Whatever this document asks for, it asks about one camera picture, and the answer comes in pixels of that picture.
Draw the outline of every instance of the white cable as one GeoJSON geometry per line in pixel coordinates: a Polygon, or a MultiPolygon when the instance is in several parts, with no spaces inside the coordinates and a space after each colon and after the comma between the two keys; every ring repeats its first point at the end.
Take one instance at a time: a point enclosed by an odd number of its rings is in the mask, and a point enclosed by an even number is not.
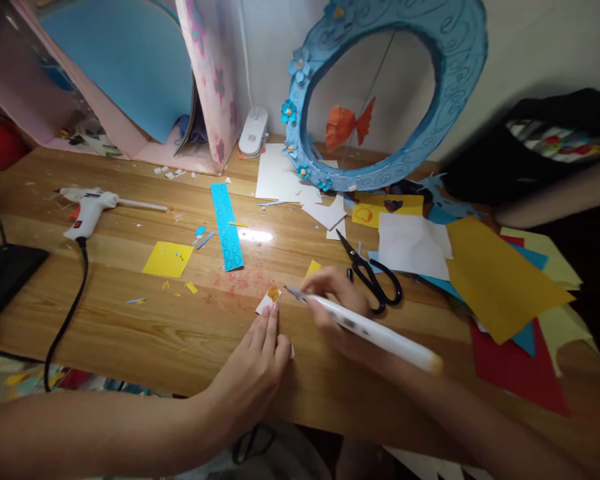
{"type": "Polygon", "coordinates": [[[240,18],[240,34],[242,35],[242,52],[245,56],[245,70],[247,77],[247,93],[249,94],[249,104],[253,110],[253,98],[251,98],[251,82],[249,80],[249,56],[247,54],[247,36],[245,35],[245,12],[242,0],[238,1],[238,16],[240,18]]]}

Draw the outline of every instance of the black power cord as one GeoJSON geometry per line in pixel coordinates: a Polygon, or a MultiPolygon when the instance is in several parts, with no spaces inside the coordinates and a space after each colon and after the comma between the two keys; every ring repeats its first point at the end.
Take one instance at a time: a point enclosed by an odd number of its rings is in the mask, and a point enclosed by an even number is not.
{"type": "Polygon", "coordinates": [[[47,352],[47,358],[45,358],[45,390],[47,392],[51,391],[51,388],[49,386],[49,368],[51,366],[51,361],[53,360],[53,356],[55,354],[55,350],[56,348],[58,348],[58,344],[60,344],[60,340],[62,340],[62,337],[65,336],[65,332],[67,331],[67,328],[69,328],[69,324],[71,323],[71,319],[73,318],[73,315],[75,314],[75,310],[76,308],[78,308],[78,303],[80,303],[80,298],[82,298],[82,294],[85,290],[85,286],[87,284],[87,274],[89,273],[89,257],[87,256],[87,239],[84,237],[78,237],[75,240],[78,244],[78,246],[80,247],[80,252],[82,252],[82,260],[84,262],[84,272],[83,272],[83,276],[82,276],[82,284],[80,285],[80,290],[78,290],[78,294],[75,296],[75,300],[73,300],[73,304],[71,305],[71,308],[69,309],[69,312],[67,314],[67,318],[65,318],[65,321],[63,322],[62,326],[60,327],[60,330],[58,330],[58,333],[56,334],[55,338],[53,339],[53,342],[51,343],[51,346],[49,347],[49,351],[47,352]]]}

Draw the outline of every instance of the paper flower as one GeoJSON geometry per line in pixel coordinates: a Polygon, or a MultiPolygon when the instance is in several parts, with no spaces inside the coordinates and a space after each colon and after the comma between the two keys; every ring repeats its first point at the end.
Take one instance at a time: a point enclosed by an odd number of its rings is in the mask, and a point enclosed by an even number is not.
{"type": "Polygon", "coordinates": [[[293,60],[287,66],[289,74],[295,76],[295,81],[298,85],[302,85],[311,75],[312,67],[309,64],[309,48],[302,48],[293,52],[293,60]]]}
{"type": "Polygon", "coordinates": [[[318,188],[322,191],[331,190],[331,180],[325,178],[324,180],[322,180],[322,182],[318,183],[318,188]]]}
{"type": "Polygon", "coordinates": [[[325,7],[326,32],[332,33],[333,38],[338,40],[345,34],[345,29],[353,23],[354,16],[355,6],[352,0],[330,0],[325,7]]]}
{"type": "Polygon", "coordinates": [[[287,99],[285,100],[285,102],[282,104],[282,115],[280,115],[280,121],[282,123],[292,123],[294,124],[296,120],[298,120],[298,114],[297,114],[298,109],[296,108],[294,102],[292,102],[291,100],[287,99]]]}
{"type": "Polygon", "coordinates": [[[298,165],[298,177],[307,178],[309,176],[309,166],[308,165],[298,165]]]}
{"type": "Polygon", "coordinates": [[[285,148],[282,150],[282,153],[290,156],[291,158],[298,158],[298,150],[292,142],[286,141],[285,148]]]}

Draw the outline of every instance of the yellow paper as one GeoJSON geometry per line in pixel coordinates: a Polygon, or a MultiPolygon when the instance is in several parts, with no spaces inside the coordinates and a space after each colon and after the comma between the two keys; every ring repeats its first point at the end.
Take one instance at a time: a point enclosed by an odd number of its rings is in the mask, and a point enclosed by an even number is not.
{"type": "Polygon", "coordinates": [[[558,282],[566,290],[580,290],[582,279],[548,236],[506,227],[502,227],[500,234],[524,238],[526,249],[549,257],[543,272],[550,279],[558,282]]]}
{"type": "Polygon", "coordinates": [[[307,270],[307,273],[305,274],[305,280],[308,278],[308,276],[314,274],[315,272],[317,272],[321,268],[322,268],[322,265],[320,265],[318,262],[316,262],[316,260],[311,260],[311,264],[309,265],[309,269],[307,270]]]}
{"type": "Polygon", "coordinates": [[[180,278],[192,252],[193,247],[190,245],[158,242],[155,244],[147,264],[142,269],[142,273],[180,278]]]}
{"type": "Polygon", "coordinates": [[[394,213],[397,215],[420,215],[422,216],[422,205],[424,197],[420,195],[370,195],[358,193],[360,204],[353,207],[351,219],[354,223],[366,225],[375,229],[380,228],[380,214],[388,213],[384,206],[384,200],[402,201],[402,207],[394,213]]]}
{"type": "Polygon", "coordinates": [[[562,305],[538,315],[542,335],[551,354],[553,369],[558,377],[562,376],[556,360],[558,349],[576,340],[593,340],[585,322],[570,306],[562,305]]]}
{"type": "Polygon", "coordinates": [[[185,285],[191,290],[191,293],[198,293],[198,289],[193,285],[193,282],[186,282],[185,285]]]}
{"type": "Polygon", "coordinates": [[[498,345],[574,298],[474,217],[447,225],[451,284],[498,345]]]}

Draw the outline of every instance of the blue paper decoration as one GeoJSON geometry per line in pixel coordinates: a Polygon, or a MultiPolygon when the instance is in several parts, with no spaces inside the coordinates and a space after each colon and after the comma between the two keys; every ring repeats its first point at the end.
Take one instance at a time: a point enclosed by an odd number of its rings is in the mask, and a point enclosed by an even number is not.
{"type": "Polygon", "coordinates": [[[293,77],[281,120],[287,124],[287,146],[297,152],[291,162],[298,170],[308,165],[306,177],[322,189],[373,190],[402,180],[442,142],[462,112],[487,59],[485,23],[480,0],[331,0],[294,52],[296,65],[288,65],[293,77]],[[358,170],[328,167],[315,160],[307,133],[313,89],[349,48],[388,29],[412,32],[429,50],[436,78],[429,110],[402,149],[382,162],[358,170]]]}

